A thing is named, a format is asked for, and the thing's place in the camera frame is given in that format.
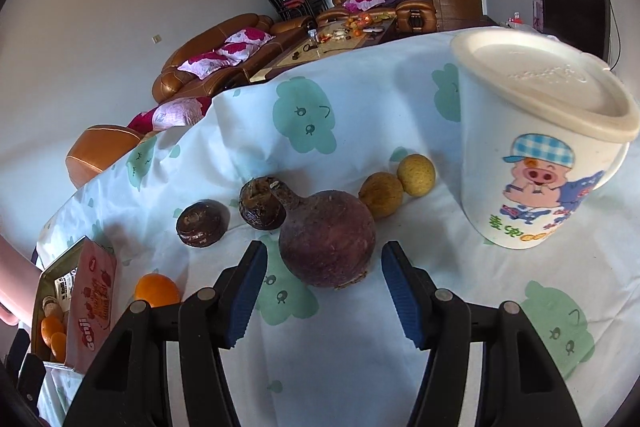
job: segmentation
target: blue gripper pad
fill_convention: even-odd
[[[404,335],[414,341],[418,349],[426,349],[422,323],[423,306],[428,306],[430,312],[431,300],[420,283],[416,270],[396,241],[390,241],[382,248],[382,273],[396,306]]]
[[[235,346],[244,337],[266,272],[267,247],[260,241],[252,241],[220,299],[220,307],[228,307],[227,346]]]

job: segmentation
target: snack box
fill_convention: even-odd
[[[44,365],[84,375],[111,332],[111,303],[116,273],[115,256],[87,237],[57,258],[40,276],[31,322],[31,352]],[[52,296],[66,322],[66,360],[57,362],[44,343],[40,323],[42,301]]]

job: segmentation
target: pillow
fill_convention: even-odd
[[[235,44],[236,42],[246,42],[247,44],[255,44],[260,47],[274,38],[275,37],[273,35],[269,35],[258,28],[251,28],[249,26],[240,30],[238,33],[231,35],[225,43]]]
[[[239,63],[240,60],[231,60],[216,52],[208,52],[185,60],[177,69],[178,71],[193,73],[200,80],[203,80],[215,71],[228,68],[229,66],[237,66]]]
[[[247,60],[260,48],[256,44],[247,44],[246,42],[232,42],[225,44],[216,51],[218,55],[236,61],[236,64]]]
[[[161,132],[177,125],[194,125],[204,118],[210,106],[211,99],[206,96],[176,98],[151,111],[141,112],[127,127],[146,135],[152,131]]]
[[[373,8],[374,6],[378,6],[378,4],[382,4],[385,0],[346,0],[342,3],[350,13],[356,12],[365,12],[369,8]]]

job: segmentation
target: metal screw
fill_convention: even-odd
[[[435,291],[434,295],[438,301],[449,302],[453,298],[453,293],[451,293],[446,288],[439,288]]]
[[[145,310],[145,308],[146,308],[145,301],[135,301],[131,303],[131,306],[129,306],[131,313],[142,313]]]
[[[210,301],[216,296],[216,291],[213,288],[202,288],[198,290],[198,299],[201,301]]]
[[[511,315],[517,315],[520,313],[520,306],[513,301],[507,301],[504,303],[504,311]]]

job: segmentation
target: white cup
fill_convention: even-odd
[[[462,206],[502,247],[540,244],[620,168],[640,112],[608,65],[543,36],[457,35]]]

